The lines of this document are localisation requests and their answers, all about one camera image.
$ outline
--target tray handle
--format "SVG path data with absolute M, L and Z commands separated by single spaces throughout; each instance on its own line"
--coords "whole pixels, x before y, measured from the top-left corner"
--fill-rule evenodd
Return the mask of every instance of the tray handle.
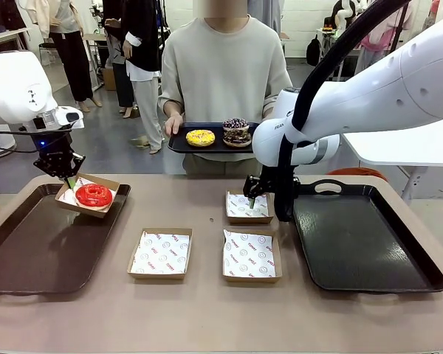
M 341 188 L 341 191 L 336 192 L 334 190 L 324 190 L 322 192 L 317 192 L 317 187 L 321 186 L 322 184 L 334 184 L 335 186 L 338 186 Z M 319 181 L 316 181 L 312 184 L 302 184 L 302 194 L 312 194 L 312 195 L 340 195 L 348 188 L 347 184 L 344 184 L 343 182 L 337 181 L 335 179 L 321 179 Z

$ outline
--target brown tray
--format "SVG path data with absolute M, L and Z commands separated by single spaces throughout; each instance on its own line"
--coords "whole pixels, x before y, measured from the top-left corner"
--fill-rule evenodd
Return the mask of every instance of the brown tray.
M 131 187 L 103 219 L 59 208 L 61 187 L 38 187 L 0 226 L 0 294 L 68 294 L 89 281 Z

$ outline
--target gray curtain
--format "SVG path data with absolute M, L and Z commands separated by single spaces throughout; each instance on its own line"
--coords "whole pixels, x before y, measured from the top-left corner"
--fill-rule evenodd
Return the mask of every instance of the gray curtain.
M 263 24 L 281 33 L 280 0 L 248 0 L 248 13 Z

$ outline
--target black bag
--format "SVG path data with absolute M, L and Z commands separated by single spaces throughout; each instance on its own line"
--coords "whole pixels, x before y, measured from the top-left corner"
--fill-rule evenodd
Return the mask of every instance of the black bag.
M 318 35 L 307 46 L 307 63 L 316 66 L 320 60 L 320 41 Z

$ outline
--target yellow donut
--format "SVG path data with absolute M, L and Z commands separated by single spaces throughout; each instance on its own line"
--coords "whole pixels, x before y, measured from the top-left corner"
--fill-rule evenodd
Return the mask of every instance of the yellow donut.
M 189 131 L 185 138 L 189 145 L 199 148 L 210 146 L 215 142 L 215 134 L 211 131 Z

